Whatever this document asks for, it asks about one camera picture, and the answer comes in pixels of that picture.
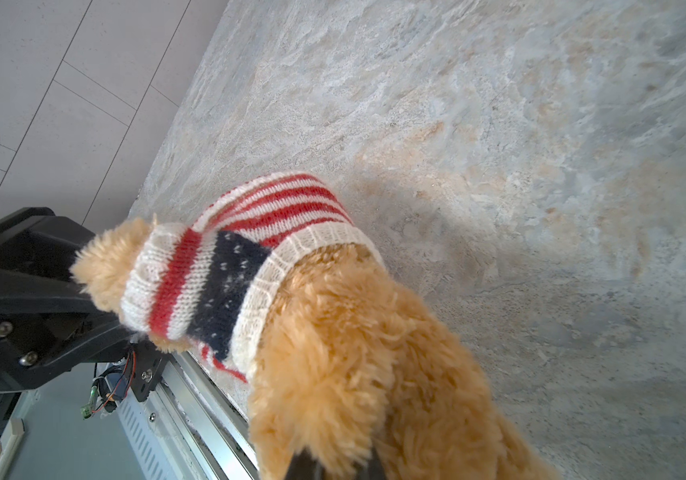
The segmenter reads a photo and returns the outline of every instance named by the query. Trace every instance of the stone surface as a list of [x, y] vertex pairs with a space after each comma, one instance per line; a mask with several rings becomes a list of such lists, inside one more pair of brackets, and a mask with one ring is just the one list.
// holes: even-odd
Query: stone surface
[[232, 0], [132, 214], [287, 169], [566, 478], [686, 478], [684, 0]]

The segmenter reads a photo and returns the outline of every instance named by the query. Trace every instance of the striped sweater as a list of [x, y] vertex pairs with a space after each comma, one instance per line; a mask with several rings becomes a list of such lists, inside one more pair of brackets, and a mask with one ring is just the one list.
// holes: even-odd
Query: striped sweater
[[122, 298], [125, 323], [188, 337], [207, 366], [245, 380], [271, 303], [292, 266], [323, 246], [372, 242], [319, 179], [272, 174], [237, 187], [194, 225], [160, 224]]

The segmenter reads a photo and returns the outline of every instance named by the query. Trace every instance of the teddy bear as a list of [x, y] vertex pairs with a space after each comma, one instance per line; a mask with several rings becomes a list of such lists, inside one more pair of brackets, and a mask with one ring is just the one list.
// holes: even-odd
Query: teddy bear
[[264, 480], [307, 451], [353, 478], [559, 478], [493, 404], [481, 367], [319, 178], [257, 178], [191, 226], [127, 220], [71, 272], [100, 310], [162, 350], [249, 384]]

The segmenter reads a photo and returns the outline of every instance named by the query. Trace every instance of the white tile floor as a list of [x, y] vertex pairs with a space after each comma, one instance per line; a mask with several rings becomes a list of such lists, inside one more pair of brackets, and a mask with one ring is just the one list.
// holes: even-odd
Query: white tile floor
[[129, 212], [227, 0], [0, 0], [0, 218]]

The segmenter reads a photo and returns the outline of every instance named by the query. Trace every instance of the cable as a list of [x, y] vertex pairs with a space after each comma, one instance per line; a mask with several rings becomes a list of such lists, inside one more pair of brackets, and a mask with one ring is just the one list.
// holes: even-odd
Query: cable
[[[125, 374], [126, 371], [127, 371], [127, 366], [128, 366], [128, 365], [129, 365], [129, 355], [127, 355], [127, 361], [124, 362], [124, 370], [122, 370], [122, 376], [120, 376], [119, 379], [124, 378], [124, 374]], [[134, 372], [135, 372], [135, 362], [133, 361], [133, 362], [132, 362], [132, 374], [133, 374], [133, 375], [134, 375]], [[106, 398], [103, 399], [102, 403], [100, 404], [100, 406], [98, 407], [97, 410], [92, 410], [92, 413], [98, 413], [104, 406], [106, 406], [106, 404], [107, 404], [109, 401], [111, 401], [111, 398], [113, 398], [114, 394], [116, 393], [116, 389], [118, 389], [118, 384], [119, 384], [119, 383], [121, 383], [121, 380], [119, 380], [118, 382], [116, 382], [116, 385], [113, 387], [113, 390], [111, 391], [111, 393], [108, 394], [108, 396], [107, 396]]]
[[135, 378], [135, 367], [138, 364], [138, 354], [135, 353], [135, 349], [132, 348], [132, 375], [129, 376], [129, 379], [127, 380], [127, 388], [124, 389], [124, 395], [122, 396], [122, 400], [124, 398], [127, 398], [127, 393], [129, 392], [129, 384], [132, 383], [132, 380]]

